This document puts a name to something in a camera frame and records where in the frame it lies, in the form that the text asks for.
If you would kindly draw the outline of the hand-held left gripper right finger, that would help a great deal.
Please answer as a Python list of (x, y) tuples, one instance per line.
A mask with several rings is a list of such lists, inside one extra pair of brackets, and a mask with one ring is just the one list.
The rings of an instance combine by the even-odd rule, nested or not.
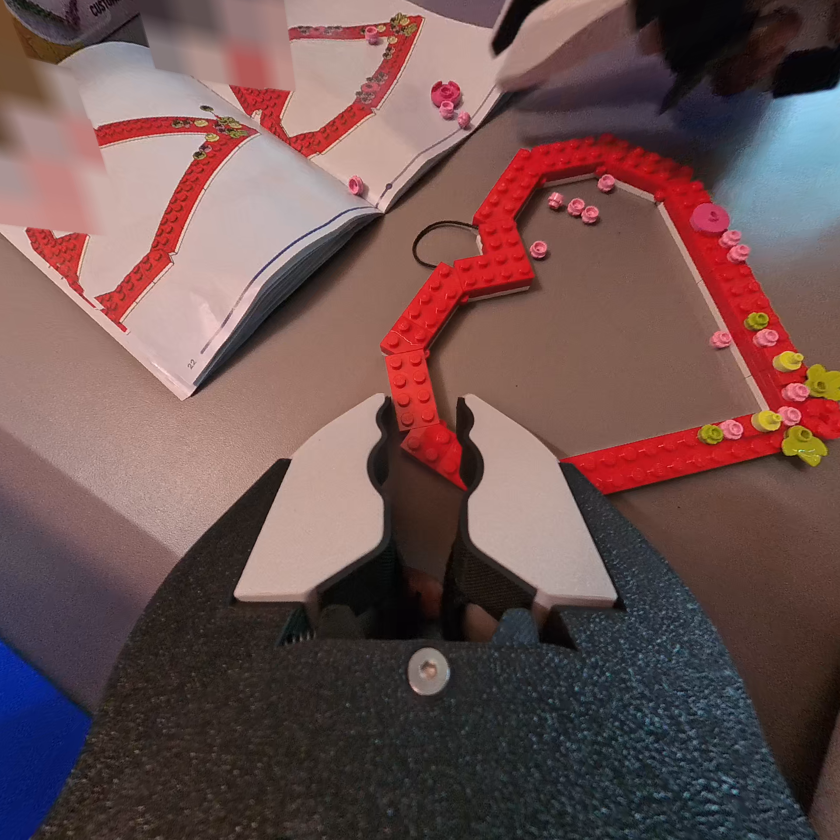
[(460, 537), (479, 568), (458, 586), (487, 611), (519, 602), (613, 607), (618, 593), (559, 460), (527, 428), (475, 394), (458, 399), (467, 487)]

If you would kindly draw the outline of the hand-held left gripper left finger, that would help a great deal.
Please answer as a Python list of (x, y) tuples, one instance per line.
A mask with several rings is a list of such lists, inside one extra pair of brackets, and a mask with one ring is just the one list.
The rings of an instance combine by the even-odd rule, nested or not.
[(321, 604), (391, 537), (375, 477), (390, 399), (374, 393), (294, 453), (234, 589), (243, 603)]

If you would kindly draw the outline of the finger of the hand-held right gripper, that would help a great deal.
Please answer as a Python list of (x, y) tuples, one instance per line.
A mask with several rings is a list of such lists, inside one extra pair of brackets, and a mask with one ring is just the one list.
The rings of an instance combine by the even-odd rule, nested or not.
[(524, 21), (546, 1), (506, 1), (494, 24), (490, 48), (499, 56), (514, 41)]
[(547, 1), (498, 56), (499, 90), (526, 90), (622, 44), (636, 29), (635, 3)]

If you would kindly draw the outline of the red brick heart frame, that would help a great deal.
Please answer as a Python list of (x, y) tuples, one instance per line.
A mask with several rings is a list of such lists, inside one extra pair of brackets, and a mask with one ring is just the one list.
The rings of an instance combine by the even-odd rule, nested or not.
[[(599, 139), (590, 136), (518, 151), (472, 218), (470, 227), (477, 232), (480, 254), (457, 259), (451, 266), (434, 266), (382, 340), (395, 415), (404, 434), (403, 452), (456, 487), (466, 488), (461, 467), (463, 448), (455, 431), (440, 417), (429, 381), (427, 359), (432, 343), (458, 307), (530, 288), (536, 277), (532, 267), (535, 259), (523, 242), (518, 217), (539, 189), (555, 182), (597, 182), (605, 173), (615, 177), (615, 189), (637, 194), (658, 211), (691, 279), (710, 305), (715, 331), (727, 331), (732, 336), (727, 349), (711, 348), (733, 354), (758, 407), (705, 423), (735, 419), (744, 428), (740, 440), (724, 439), (718, 445), (706, 445), (697, 437), (698, 429), (705, 424), (646, 438), (622, 431), (615, 445), (561, 461), (574, 465), (598, 490), (611, 494), (782, 454), (781, 443), (788, 427), (762, 434), (751, 425), (751, 415), (765, 409), (777, 412), (780, 406), (798, 407), (801, 425), (825, 445), (828, 440), (838, 439), (838, 402), (809, 398), (784, 403), (781, 389), (793, 382), (805, 383), (811, 364), (804, 357), (798, 371), (780, 373), (774, 369), (775, 355), (788, 350), (799, 352), (749, 261), (733, 265), (727, 259), (728, 251), (718, 245), (718, 237), (699, 234), (690, 226), (691, 210), (698, 204), (712, 203), (704, 185), (692, 179), (689, 167), (603, 134)], [(780, 335), (776, 346), (765, 349), (753, 343), (755, 332), (743, 325), (751, 312), (770, 316), (768, 329)]]

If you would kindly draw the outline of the grey desk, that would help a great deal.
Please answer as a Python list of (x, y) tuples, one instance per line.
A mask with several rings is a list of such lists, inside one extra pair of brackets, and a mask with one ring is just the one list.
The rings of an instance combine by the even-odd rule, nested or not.
[[(177, 400), (2, 241), (2, 639), (94, 710), (121, 645), (193, 543), (279, 458), (385, 391), (379, 342), (428, 272), (411, 247), (471, 219), (515, 152), (608, 132), (688, 164), (752, 248), (807, 362), (838, 369), (838, 93), (718, 100), (667, 88), (635, 47), (511, 100), (357, 234), (204, 388)], [(469, 304), (432, 348), (437, 404), (473, 392), (562, 455), (740, 406), (705, 305), (657, 219), (587, 227), (530, 204), (556, 248), (530, 290)], [(748, 686), (781, 771), (812, 806), (838, 711), (838, 445), (614, 497), (682, 576)]]

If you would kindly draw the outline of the person's right hand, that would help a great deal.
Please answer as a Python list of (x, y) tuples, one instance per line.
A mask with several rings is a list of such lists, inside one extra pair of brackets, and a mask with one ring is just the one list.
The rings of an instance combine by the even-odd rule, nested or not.
[(710, 74), (711, 92), (730, 98), (770, 80), (800, 34), (802, 16), (779, 7), (758, 17), (749, 34), (731, 47)]

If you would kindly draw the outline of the instruction booklet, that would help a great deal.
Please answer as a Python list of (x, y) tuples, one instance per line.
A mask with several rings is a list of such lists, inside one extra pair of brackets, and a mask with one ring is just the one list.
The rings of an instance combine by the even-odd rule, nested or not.
[[(293, 91), (154, 68), (112, 38), (66, 58), (115, 192), (100, 235), (2, 236), (179, 399), (496, 107), (491, 27), (419, 2), (288, 2)], [(378, 45), (364, 39), (377, 26)], [(348, 179), (359, 175), (363, 196)]]

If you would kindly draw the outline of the blue plastic bin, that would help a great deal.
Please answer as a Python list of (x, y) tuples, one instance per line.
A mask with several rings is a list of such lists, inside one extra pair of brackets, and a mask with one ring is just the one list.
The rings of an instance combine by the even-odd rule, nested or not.
[(1, 643), (1, 838), (28, 839), (76, 763), (90, 716)]

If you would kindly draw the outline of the white product box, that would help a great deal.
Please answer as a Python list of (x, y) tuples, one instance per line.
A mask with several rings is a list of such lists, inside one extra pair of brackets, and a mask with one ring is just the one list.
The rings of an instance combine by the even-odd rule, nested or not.
[(58, 46), (90, 46), (130, 21), (132, 1), (6, 1), (31, 33)]

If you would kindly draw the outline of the yellow carton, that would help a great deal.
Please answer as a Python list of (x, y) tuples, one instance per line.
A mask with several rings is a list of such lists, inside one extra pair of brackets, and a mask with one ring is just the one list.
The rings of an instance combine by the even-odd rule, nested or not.
[(77, 50), (76, 47), (57, 45), (39, 37), (21, 24), (15, 16), (11, 15), (4, 4), (2, 4), (2, 17), (5, 17), (8, 23), (14, 27), (24, 53), (30, 59), (57, 65)]

